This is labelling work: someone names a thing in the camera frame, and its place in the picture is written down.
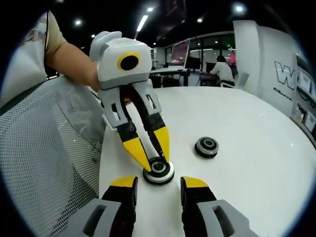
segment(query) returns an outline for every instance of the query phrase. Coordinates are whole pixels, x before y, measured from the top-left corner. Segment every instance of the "ceiling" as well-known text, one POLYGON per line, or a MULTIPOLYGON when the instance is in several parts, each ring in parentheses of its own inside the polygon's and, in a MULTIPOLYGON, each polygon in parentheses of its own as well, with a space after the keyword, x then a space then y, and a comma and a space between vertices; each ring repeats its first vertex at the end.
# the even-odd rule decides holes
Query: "ceiling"
MULTIPOLYGON (((124 37, 133 39, 144 14, 148 14, 149 18, 137 40, 153 46, 157 40, 161 19, 165 17, 163 1, 165 0, 64 0, 63 3, 57 3, 52 12, 67 41, 88 53, 91 35, 101 31, 122 31, 124 37), (146 13, 148 7, 153 7, 154 10, 146 13), (75 26, 77 19, 82 21, 79 27, 75 26)), ((256 20, 260 25, 284 30, 276 16, 269 13, 258 0, 238 1, 247 6, 247 13, 244 16, 234 16, 232 6, 236 1, 232 0, 182 1, 186 4, 185 22, 173 28, 165 38, 157 41, 157 46, 167 46, 201 34, 233 30, 235 19, 256 20), (199 18, 203 18, 202 23, 197 22, 199 18)))

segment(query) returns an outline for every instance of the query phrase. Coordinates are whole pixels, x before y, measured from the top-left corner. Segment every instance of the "metal ring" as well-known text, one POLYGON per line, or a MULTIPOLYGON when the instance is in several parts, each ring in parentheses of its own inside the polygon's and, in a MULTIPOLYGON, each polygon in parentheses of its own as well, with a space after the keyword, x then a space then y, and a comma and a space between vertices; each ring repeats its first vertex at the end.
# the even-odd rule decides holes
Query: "metal ring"
POLYGON ((217 154, 218 148, 219 148, 219 145, 218 145, 218 143, 216 142, 216 140, 213 139, 213 138, 210 138, 210 137, 201 137, 200 139, 198 139, 196 145, 197 145, 197 148, 198 148, 199 151, 201 151, 202 153, 204 153, 204 154, 206 154, 206 155, 209 155, 209 156, 217 154), (214 144, 214 145, 213 145, 214 148, 213 148, 213 149, 206 149, 205 147, 203 147, 203 146, 201 145, 201 143, 202 143, 203 141, 204 141, 204 142, 206 142, 206 141, 211 142, 212 144, 214 144))
POLYGON ((166 169, 167 169, 166 165, 164 163, 160 162, 160 161, 155 161, 152 164, 152 171, 155 172, 155 173, 163 173, 166 169), (156 164, 161 164, 162 165, 162 169, 161 170, 155 169, 155 165, 156 164))

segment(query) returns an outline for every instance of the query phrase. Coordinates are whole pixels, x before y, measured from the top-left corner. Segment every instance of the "pink object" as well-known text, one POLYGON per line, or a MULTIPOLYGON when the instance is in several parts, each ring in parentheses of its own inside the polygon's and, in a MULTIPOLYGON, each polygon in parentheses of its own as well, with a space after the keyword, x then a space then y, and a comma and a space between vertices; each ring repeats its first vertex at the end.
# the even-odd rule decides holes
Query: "pink object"
POLYGON ((234 52, 232 52, 231 53, 230 64, 234 64, 234 63, 236 63, 236 58, 235 58, 234 52))

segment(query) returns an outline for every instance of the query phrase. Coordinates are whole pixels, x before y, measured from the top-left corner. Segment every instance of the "white table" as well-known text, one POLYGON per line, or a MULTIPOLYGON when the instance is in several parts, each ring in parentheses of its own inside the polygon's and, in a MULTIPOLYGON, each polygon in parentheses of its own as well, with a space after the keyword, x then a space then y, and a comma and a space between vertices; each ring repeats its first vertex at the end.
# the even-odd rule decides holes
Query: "white table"
MULTIPOLYGON (((147 184, 141 166, 110 129, 102 148, 100 196, 119 177, 139 177, 133 236, 184 237, 180 203, 184 175, 208 183, 217 199, 225 199, 248 217, 258 235, 283 235, 299 217, 316 176, 316 151, 299 127, 238 89, 174 87, 156 93, 170 133, 173 181, 164 187, 147 184), (194 154, 194 144, 202 136, 218 141, 215 159, 194 154)), ((135 107, 128 106, 128 111, 148 155, 155 156, 135 107)))

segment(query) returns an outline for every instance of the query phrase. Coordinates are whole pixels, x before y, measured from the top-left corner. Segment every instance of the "woman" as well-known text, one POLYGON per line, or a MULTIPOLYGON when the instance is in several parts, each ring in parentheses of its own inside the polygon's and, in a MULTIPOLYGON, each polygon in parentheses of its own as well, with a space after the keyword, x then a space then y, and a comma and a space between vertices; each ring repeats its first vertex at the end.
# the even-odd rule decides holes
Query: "woman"
POLYGON ((219 83, 224 82, 226 84, 235 86, 235 81, 233 78, 233 73, 231 67, 226 62, 224 56, 220 55, 217 57, 217 63, 212 71, 209 72, 213 75, 218 75, 219 83))

